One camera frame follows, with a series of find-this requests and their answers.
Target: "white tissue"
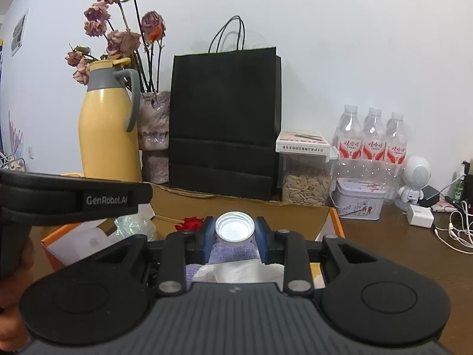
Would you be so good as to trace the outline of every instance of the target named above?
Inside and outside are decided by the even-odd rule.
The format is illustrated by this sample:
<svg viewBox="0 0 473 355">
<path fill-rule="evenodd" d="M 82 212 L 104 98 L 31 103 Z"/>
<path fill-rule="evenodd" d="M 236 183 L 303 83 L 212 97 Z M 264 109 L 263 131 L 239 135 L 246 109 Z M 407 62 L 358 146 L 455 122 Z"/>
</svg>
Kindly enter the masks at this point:
<svg viewBox="0 0 473 355">
<path fill-rule="evenodd" d="M 284 265 L 263 264 L 259 259 L 203 265 L 193 282 L 208 283 L 277 283 L 282 291 Z"/>
</svg>

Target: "flower vase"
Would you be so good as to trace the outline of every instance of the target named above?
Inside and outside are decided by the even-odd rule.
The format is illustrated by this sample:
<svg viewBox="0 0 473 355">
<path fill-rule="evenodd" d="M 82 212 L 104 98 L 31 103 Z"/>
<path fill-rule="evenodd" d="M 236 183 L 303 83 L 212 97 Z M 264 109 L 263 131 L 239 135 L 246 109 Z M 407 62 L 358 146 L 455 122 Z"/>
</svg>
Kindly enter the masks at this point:
<svg viewBox="0 0 473 355">
<path fill-rule="evenodd" d="M 141 94 L 138 115 L 138 146 L 143 151 L 143 180 L 155 184 L 169 181 L 169 101 L 171 92 Z"/>
</svg>

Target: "red bottle label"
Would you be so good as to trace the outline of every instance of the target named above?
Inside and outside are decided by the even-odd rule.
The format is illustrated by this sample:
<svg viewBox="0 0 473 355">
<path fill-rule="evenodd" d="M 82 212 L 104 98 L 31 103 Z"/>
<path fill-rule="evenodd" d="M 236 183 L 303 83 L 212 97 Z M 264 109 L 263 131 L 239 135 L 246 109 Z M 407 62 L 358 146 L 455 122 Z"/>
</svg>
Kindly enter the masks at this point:
<svg viewBox="0 0 473 355">
<path fill-rule="evenodd" d="M 393 164 L 402 164 L 406 158 L 406 144 L 387 144 L 385 160 Z"/>
<path fill-rule="evenodd" d="M 358 138 L 340 137 L 338 139 L 340 157 L 344 157 L 345 159 L 359 159 L 362 145 L 363 143 Z"/>
<path fill-rule="evenodd" d="M 363 158 L 367 160 L 384 160 L 386 153 L 386 142 L 380 140 L 365 140 L 363 144 Z"/>
</svg>

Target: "bag handle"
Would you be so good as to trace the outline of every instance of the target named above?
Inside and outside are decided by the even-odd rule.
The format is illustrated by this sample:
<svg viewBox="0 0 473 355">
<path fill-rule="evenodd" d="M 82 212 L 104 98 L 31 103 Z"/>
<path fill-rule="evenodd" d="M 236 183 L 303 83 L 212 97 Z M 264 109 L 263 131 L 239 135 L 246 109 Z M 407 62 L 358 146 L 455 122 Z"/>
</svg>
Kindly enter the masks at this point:
<svg viewBox="0 0 473 355">
<path fill-rule="evenodd" d="M 210 50 L 212 49 L 212 45 L 213 45 L 214 41 L 217 39 L 217 36 L 220 34 L 220 38 L 218 39 L 218 43 L 217 43 L 217 49 L 216 49 L 216 51 L 215 51 L 215 53 L 218 53 L 218 48 L 220 47 L 220 42 L 221 42 L 221 40 L 222 40 L 223 34 L 224 34 L 225 30 L 226 30 L 226 27 L 228 27 L 228 25 L 229 25 L 232 21 L 235 21 L 235 20 L 238 20 L 238 21 L 239 21 L 239 24 L 240 24 L 240 27 L 239 27 L 239 29 L 238 29 L 238 38 L 237 38 L 237 41 L 236 41 L 236 42 L 237 42 L 237 43 L 236 43 L 236 45 L 237 45 L 237 46 L 236 46 L 236 47 L 237 47 L 236 49 L 237 49 L 237 51 L 239 51 L 238 46 L 239 46 L 239 44 L 240 44 L 241 29 L 242 29 L 242 27 L 243 27 L 243 41 L 242 41 L 242 44 L 241 44 L 241 50 L 243 50 L 243 47 L 244 47 L 244 40 L 245 40 L 245 36 L 246 36 L 246 31 L 245 31 L 245 28 L 244 28 L 244 22 L 243 22 L 242 18 L 241 18 L 239 15 L 235 15 L 235 16 L 231 17 L 230 20 L 228 20 L 228 21 L 226 22 L 226 24 L 225 24 L 223 27 L 221 27 L 221 29 L 220 29 L 220 30 L 217 32 L 217 34 L 214 36 L 214 38 L 213 38 L 213 40 L 212 40 L 212 42 L 210 43 L 210 46 L 209 46 L 209 53 L 210 53 Z"/>
</svg>

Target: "gray thermos handle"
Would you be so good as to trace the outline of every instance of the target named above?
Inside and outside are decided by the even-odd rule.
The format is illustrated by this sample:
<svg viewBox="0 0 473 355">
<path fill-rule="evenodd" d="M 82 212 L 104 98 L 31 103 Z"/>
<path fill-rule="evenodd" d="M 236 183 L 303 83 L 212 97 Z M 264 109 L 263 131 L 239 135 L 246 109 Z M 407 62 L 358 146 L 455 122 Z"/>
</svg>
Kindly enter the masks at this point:
<svg viewBox="0 0 473 355">
<path fill-rule="evenodd" d="M 140 76 L 136 70 L 118 70 L 114 72 L 114 76 L 117 80 L 121 78 L 129 78 L 132 82 L 132 111 L 125 120 L 125 130 L 131 132 L 135 127 L 136 120 L 138 119 L 138 110 L 140 109 Z"/>
</svg>

